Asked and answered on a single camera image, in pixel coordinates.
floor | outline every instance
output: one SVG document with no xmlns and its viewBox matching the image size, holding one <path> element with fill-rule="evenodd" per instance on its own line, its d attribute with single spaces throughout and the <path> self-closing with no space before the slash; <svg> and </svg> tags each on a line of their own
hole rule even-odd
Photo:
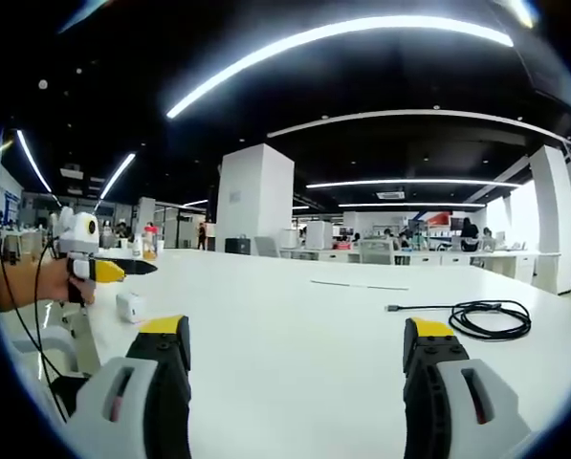
<svg viewBox="0 0 571 459">
<path fill-rule="evenodd" d="M 571 293 L 563 295 L 562 297 L 571 301 Z M 41 328 L 52 325 L 67 327 L 68 325 L 62 322 L 62 318 L 65 315 L 78 311 L 79 306 L 75 304 L 66 303 L 62 308 L 58 302 L 40 301 L 38 303 L 39 325 Z M 27 326 L 30 329 L 34 329 L 34 308 L 32 306 L 27 306 L 21 308 L 19 312 Z M 1 318 L 3 319 L 4 325 L 10 336 L 25 335 L 24 329 L 21 326 L 15 311 L 1 314 Z M 77 313 L 72 316 L 72 321 L 69 321 L 69 324 L 72 324 L 73 329 L 75 330 L 79 371 L 81 373 L 92 375 L 99 370 L 99 360 L 87 319 L 83 315 Z M 64 370 L 64 372 L 68 372 L 68 369 L 65 369 L 63 356 L 59 351 L 46 351 L 45 354 L 47 358 L 50 359 L 58 369 L 60 369 L 60 371 Z M 27 354 L 25 356 L 25 363 L 38 379 L 43 382 L 45 381 L 44 370 L 37 352 Z"/>
</svg>

white small box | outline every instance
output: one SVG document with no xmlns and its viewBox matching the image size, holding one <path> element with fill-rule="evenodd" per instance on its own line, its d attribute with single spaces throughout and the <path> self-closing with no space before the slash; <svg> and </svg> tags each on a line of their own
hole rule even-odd
<svg viewBox="0 0 571 459">
<path fill-rule="evenodd" d="M 138 323 L 144 320 L 144 298 L 127 293 L 117 294 L 117 315 L 123 320 Z"/>
</svg>

black cable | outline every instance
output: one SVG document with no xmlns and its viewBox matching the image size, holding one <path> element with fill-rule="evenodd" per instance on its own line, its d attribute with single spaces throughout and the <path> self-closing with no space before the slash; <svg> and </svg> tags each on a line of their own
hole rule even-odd
<svg viewBox="0 0 571 459">
<path fill-rule="evenodd" d="M 13 309 L 15 310 L 15 313 L 17 314 L 17 318 L 19 318 L 19 322 L 21 323 L 21 326 L 23 327 L 24 331 L 26 332 L 26 335 L 28 335 L 28 338 L 30 339 L 30 341 L 32 342 L 32 344 L 34 345 L 34 347 L 36 348 L 36 350 L 40 353 L 42 353 L 42 348 L 38 347 L 38 343 L 36 342 L 36 340 L 34 339 L 32 333 L 30 333 L 30 330 L 28 329 L 28 326 L 26 325 L 26 322 L 24 322 L 23 317 L 21 316 L 21 313 L 19 312 L 19 307 L 17 306 L 17 303 L 15 302 L 15 298 L 13 296 L 13 292 L 11 289 L 11 284 L 9 282 L 9 276 L 7 275 L 7 270 L 5 269 L 5 260 L 2 256 L 2 241 L 0 239 L 0 267 L 2 269 L 2 274 L 5 277 L 5 284 L 7 285 L 7 291 L 9 292 L 9 296 L 11 297 L 11 303 L 13 305 Z M 52 363 L 52 361 L 50 361 L 49 359 L 47 359 L 46 356 L 45 360 L 46 362 L 49 364 L 49 366 L 52 367 L 52 369 L 55 371 L 55 373 L 58 376 L 62 376 L 62 374 L 57 371 L 57 368 L 55 368 L 55 365 Z"/>
<path fill-rule="evenodd" d="M 507 309 L 504 304 L 513 304 L 522 311 L 515 309 Z M 511 340 L 522 338 L 532 329 L 532 319 L 529 311 L 518 301 L 511 299 L 499 300 L 480 300 L 467 301 L 457 303 L 455 305 L 432 305 L 432 306 L 399 306 L 389 305 L 387 310 L 403 311 L 418 309 L 450 309 L 449 325 L 462 335 L 474 339 L 482 339 L 486 341 Z M 502 313 L 510 317 L 514 317 L 521 322 L 520 325 L 506 330 L 487 330 L 476 325 L 468 316 L 470 313 Z"/>
<path fill-rule="evenodd" d="M 43 262 L 43 257 L 45 256 L 47 249 L 51 245 L 52 241 L 47 241 L 47 244 L 45 244 L 45 249 L 43 249 L 43 252 L 40 254 L 40 258 L 38 259 L 38 266 L 36 267 L 36 276 L 34 277 L 34 325 L 36 326 L 36 339 L 38 340 L 40 358 L 43 363 L 43 368 L 45 368 L 45 379 L 47 380 L 47 386 L 49 387 L 49 390 L 52 393 L 52 396 L 54 397 L 55 406 L 57 407 L 59 415 L 62 417 L 62 421 L 66 422 L 66 416 L 64 416 L 64 411 L 62 410 L 62 407 L 59 405 L 59 400 L 57 399 L 54 389 L 52 388 L 52 380 L 51 377 L 49 376 L 47 365 L 45 364 L 47 357 L 43 352 L 43 341 L 40 337 L 40 325 L 38 323 L 38 277 L 40 275 L 40 266 Z"/>
</svg>

